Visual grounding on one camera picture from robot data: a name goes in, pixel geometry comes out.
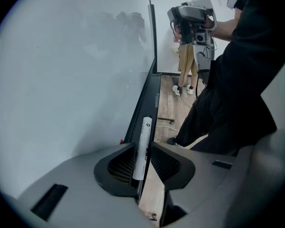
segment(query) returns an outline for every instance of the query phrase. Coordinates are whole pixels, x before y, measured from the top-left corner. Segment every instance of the gray plastic surface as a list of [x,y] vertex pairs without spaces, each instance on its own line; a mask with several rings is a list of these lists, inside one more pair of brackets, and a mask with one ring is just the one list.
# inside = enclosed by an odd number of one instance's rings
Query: gray plastic surface
[[139,210],[134,198],[115,197],[103,190],[93,174],[94,166],[103,157],[125,147],[80,155],[69,159],[28,187],[19,197],[27,208],[36,202],[55,183],[68,187],[48,222],[57,227],[153,227]]
[[206,21],[205,12],[206,9],[197,8],[193,6],[179,6],[178,10],[183,19],[188,21],[204,23]]
[[[223,156],[196,152],[161,144],[190,159],[195,165],[195,175],[186,187],[170,191],[174,205],[188,214],[167,227],[224,227],[227,211],[237,194],[247,172],[252,146],[240,150],[238,156]],[[233,163],[230,170],[212,163],[215,160]]]
[[265,209],[267,222],[283,217],[279,220],[285,224],[285,130],[263,137],[254,146],[249,171],[228,211],[226,227],[247,224]]

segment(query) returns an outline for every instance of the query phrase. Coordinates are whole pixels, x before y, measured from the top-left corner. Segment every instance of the person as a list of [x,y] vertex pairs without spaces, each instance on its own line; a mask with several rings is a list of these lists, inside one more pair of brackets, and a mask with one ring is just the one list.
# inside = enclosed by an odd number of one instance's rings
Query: person
[[[191,149],[234,154],[276,130],[261,93],[285,63],[285,0],[228,0],[228,5],[235,17],[218,22],[213,36],[230,43],[211,66],[211,83],[169,144],[188,146],[208,134]],[[212,23],[207,19],[205,27]],[[175,29],[178,38],[180,32]]]
[[179,69],[180,77],[177,85],[174,85],[172,90],[177,96],[180,96],[182,93],[182,88],[187,82],[188,73],[191,70],[191,84],[187,85],[187,93],[189,95],[193,94],[193,88],[196,86],[198,80],[198,66],[194,60],[194,51],[193,45],[191,44],[180,44],[180,61]]

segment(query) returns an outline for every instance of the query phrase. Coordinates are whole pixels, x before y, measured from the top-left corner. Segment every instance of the wooden floor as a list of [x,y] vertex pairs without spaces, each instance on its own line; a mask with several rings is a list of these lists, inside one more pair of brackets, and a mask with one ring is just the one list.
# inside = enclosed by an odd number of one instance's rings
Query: wooden floor
[[[183,88],[182,96],[176,96],[176,94],[172,91],[172,77],[161,76],[161,79],[158,117],[173,118],[175,119],[175,124],[170,124],[168,121],[164,120],[157,120],[154,138],[154,141],[157,143],[165,143],[168,138],[175,137],[177,135],[178,132],[176,130],[180,129],[195,99],[195,88],[193,95],[187,94],[186,88]],[[198,95],[203,89],[204,85],[200,80],[198,86]],[[199,138],[196,142],[187,146],[186,148],[191,148],[201,139],[202,138]],[[156,226],[159,226],[159,220],[162,215],[163,198],[164,185],[150,163],[139,208],[148,217],[150,217],[152,213],[156,214],[157,221],[154,223]]]

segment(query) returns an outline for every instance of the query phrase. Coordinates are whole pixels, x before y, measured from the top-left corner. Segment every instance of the white sneaker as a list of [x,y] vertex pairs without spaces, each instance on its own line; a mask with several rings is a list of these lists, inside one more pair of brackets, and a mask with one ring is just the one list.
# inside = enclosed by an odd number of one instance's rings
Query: white sneaker
[[178,86],[175,85],[175,86],[173,86],[172,90],[175,92],[175,94],[176,94],[177,96],[180,96],[180,91],[177,90],[177,88],[178,88]]
[[190,89],[190,86],[191,85],[187,85],[187,91],[188,91],[189,95],[192,95],[193,94],[193,89]]

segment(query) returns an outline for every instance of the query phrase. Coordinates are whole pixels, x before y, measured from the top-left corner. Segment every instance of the white marker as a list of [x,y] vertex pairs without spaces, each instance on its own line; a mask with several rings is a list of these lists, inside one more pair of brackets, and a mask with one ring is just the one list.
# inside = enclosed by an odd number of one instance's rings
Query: white marker
[[147,157],[148,157],[148,145],[150,140],[152,118],[144,117],[142,122],[142,131],[139,138],[138,151],[136,157],[135,168],[132,178],[138,181],[142,181],[144,172],[146,169]]

